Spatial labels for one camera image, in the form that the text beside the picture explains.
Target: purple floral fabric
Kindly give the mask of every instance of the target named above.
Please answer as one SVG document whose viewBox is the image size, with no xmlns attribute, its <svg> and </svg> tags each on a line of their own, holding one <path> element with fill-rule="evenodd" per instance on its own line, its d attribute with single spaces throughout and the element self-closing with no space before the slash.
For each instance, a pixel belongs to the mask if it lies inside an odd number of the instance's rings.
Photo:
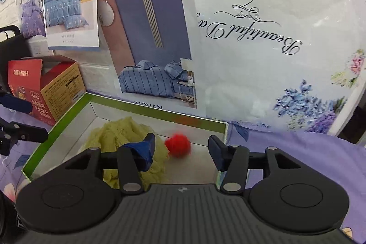
<svg viewBox="0 0 366 244">
<path fill-rule="evenodd" d="M 36 35 L 46 36 L 41 10 L 38 6 L 27 6 L 23 8 L 21 33 L 25 38 Z"/>
<path fill-rule="evenodd" d="M 332 114 L 322 115 L 314 127 L 327 126 L 327 117 Z M 277 131 L 262 123 L 243 122 L 230 124 L 227 143 L 245 146 L 253 152 L 275 146 L 337 182 L 350 199 L 341 228 L 356 242 L 366 243 L 366 148 L 322 133 Z M 251 170 L 246 187 L 262 179 L 261 170 Z"/>
<path fill-rule="evenodd" d="M 51 127 L 39 120 L 21 112 L 11 112 L 0 105 L 0 117 L 7 122 L 20 122 L 28 125 L 46 128 Z M 19 141 L 10 151 L 10 155 L 0 156 L 0 189 L 15 201 L 20 189 L 26 185 L 27 179 L 22 174 L 22 168 L 39 143 Z"/>
</svg>

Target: yellow cloth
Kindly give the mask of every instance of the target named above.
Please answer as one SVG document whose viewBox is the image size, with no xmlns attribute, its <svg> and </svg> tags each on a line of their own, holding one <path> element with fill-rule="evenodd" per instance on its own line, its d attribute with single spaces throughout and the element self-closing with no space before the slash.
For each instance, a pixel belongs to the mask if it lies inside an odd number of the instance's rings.
<svg viewBox="0 0 366 244">
<path fill-rule="evenodd" d="M 94 129 L 84 144 L 84 150 L 99 147 L 102 152 L 114 152 L 117 148 L 133 142 L 142 141 L 148 133 L 155 134 L 155 153 L 153 163 L 147 172 L 140 172 L 145 189 L 151 183 L 161 183 L 164 179 L 164 163 L 168 159 L 168 149 L 160 137 L 144 124 L 137 124 L 132 117 L 106 123 L 102 128 Z M 112 188 L 119 188 L 118 171 L 104 170 L 103 180 Z"/>
</svg>

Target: bed with blue bedding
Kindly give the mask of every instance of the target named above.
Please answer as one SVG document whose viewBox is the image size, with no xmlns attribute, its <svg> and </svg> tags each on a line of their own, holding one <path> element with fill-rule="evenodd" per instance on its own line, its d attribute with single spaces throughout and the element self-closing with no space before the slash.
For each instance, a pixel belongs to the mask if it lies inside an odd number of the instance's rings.
<svg viewBox="0 0 366 244">
<path fill-rule="evenodd" d="M 82 16 L 81 0 L 44 0 L 46 27 L 64 24 L 66 29 L 89 25 Z"/>
<path fill-rule="evenodd" d="M 188 80 L 187 72 L 179 63 L 172 62 L 161 67 L 151 61 L 142 60 L 135 66 L 125 67 L 118 78 L 122 92 L 166 98 L 177 97 L 180 93 L 193 96 L 192 87 L 178 84 L 179 81 Z"/>
</svg>

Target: red ball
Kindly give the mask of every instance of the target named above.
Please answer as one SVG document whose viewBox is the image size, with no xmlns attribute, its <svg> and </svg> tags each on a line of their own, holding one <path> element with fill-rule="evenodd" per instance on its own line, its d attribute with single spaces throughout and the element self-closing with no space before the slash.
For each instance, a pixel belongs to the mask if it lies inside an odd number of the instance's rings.
<svg viewBox="0 0 366 244">
<path fill-rule="evenodd" d="M 174 157 L 183 157 L 191 152 L 191 142 L 183 134 L 175 134 L 165 140 L 165 146 L 169 154 Z"/>
</svg>

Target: pink flower print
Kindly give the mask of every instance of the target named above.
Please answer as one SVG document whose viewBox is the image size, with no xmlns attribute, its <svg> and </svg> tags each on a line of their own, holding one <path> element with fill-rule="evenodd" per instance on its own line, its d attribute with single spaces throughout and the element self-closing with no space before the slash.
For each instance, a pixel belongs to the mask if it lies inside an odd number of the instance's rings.
<svg viewBox="0 0 366 244">
<path fill-rule="evenodd" d="M 18 197 L 19 192 L 24 188 L 24 186 L 27 186 L 30 182 L 27 179 L 24 179 L 19 185 L 18 188 L 15 191 L 14 185 L 12 183 L 7 184 L 4 187 L 3 193 L 15 203 L 16 198 Z"/>
<path fill-rule="evenodd" d="M 351 71 L 356 74 L 359 75 L 361 72 L 361 67 L 363 65 L 365 58 L 364 57 L 360 57 L 360 56 L 354 56 L 352 58 L 352 64 L 350 66 Z"/>
<path fill-rule="evenodd" d="M 13 202 L 15 202 L 15 189 L 14 189 L 14 185 L 12 183 L 7 184 L 4 187 L 4 191 L 3 193 L 9 198 L 11 199 Z"/>
</svg>

